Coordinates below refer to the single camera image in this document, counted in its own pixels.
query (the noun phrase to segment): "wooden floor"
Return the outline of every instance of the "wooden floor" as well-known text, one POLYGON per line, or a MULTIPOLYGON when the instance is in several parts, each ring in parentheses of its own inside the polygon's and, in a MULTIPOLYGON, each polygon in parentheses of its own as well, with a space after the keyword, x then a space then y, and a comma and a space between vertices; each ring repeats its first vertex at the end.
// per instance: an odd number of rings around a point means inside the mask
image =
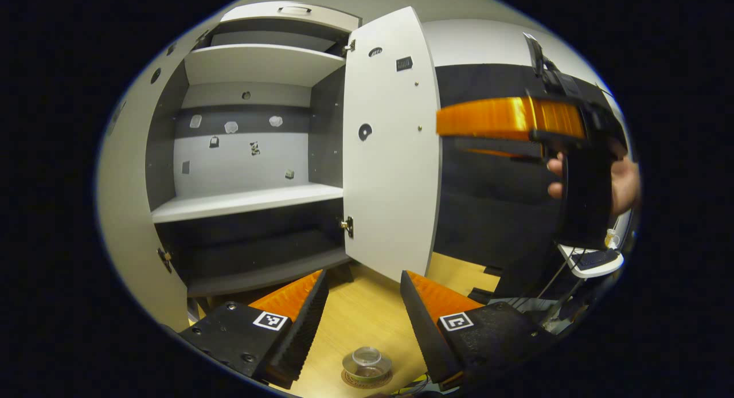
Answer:
MULTIPOLYGON (((353 283, 330 287, 319 330, 299 380, 288 393, 306 398, 364 397, 391 393, 425 373, 425 363, 400 296, 399 283, 359 264, 351 264, 353 283), (376 389, 349 387, 341 380, 341 361, 360 346, 372 346, 393 361, 393 379, 376 389)), ((494 291, 499 277, 484 267, 434 253, 427 277, 463 295, 474 287, 494 291)), ((266 293, 275 290, 266 289, 266 293)), ((228 295, 251 302, 266 293, 228 295)), ((225 299, 212 299, 217 306, 225 299)))

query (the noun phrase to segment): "door hinge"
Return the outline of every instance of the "door hinge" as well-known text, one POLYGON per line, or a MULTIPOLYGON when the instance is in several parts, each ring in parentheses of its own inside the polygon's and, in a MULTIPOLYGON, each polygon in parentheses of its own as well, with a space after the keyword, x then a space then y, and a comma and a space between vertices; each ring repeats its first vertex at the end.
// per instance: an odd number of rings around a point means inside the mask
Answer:
POLYGON ((171 273, 171 254, 163 251, 163 249, 158 249, 158 256, 161 258, 161 262, 163 262, 166 269, 168 269, 168 273, 171 273))
POLYGON ((349 45, 345 45, 344 48, 341 49, 341 54, 345 55, 347 50, 354 51, 354 48, 357 47, 356 43, 357 43, 357 40, 352 40, 352 42, 349 43, 349 45))
POLYGON ((351 216, 346 218, 346 222, 342 220, 339 225, 342 229, 346 229, 346 233, 349 234, 349 237, 354 237, 354 220, 351 216))

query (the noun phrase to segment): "open cabinet door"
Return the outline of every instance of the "open cabinet door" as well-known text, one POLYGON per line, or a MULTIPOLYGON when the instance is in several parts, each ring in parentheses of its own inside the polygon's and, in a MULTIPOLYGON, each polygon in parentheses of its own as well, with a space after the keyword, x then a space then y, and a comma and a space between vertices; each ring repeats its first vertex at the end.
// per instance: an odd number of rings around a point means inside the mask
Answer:
POLYGON ((438 85, 412 7, 380 17, 349 37, 344 83, 346 254, 400 281, 425 275, 440 187, 438 85))

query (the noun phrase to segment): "human hand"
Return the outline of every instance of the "human hand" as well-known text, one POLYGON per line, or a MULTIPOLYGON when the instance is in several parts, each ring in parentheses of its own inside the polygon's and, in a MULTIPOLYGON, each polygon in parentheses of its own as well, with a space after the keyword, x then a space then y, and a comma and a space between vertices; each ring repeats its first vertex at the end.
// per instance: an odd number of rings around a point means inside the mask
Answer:
MULTIPOLYGON (((548 170, 557 176, 563 175, 563 153, 558 153, 558 158, 548 161, 548 170)), ((554 199, 563 197, 563 185, 553 182, 548 186, 548 194, 554 199)), ((634 205, 640 199, 640 175, 639 166, 632 163, 626 155, 622 160, 611 164, 611 215, 617 217, 634 205)))

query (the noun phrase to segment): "drawer handle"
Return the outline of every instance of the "drawer handle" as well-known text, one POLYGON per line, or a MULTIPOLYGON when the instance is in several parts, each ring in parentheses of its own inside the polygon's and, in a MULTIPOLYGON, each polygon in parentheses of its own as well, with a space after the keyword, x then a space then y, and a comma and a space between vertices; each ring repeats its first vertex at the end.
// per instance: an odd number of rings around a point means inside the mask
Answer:
POLYGON ((306 14, 310 14, 311 13, 311 8, 306 8, 304 6, 281 6, 280 8, 278 8, 278 13, 279 14, 282 14, 283 12, 281 12, 281 11, 283 11, 284 8, 305 9, 306 10, 306 14))

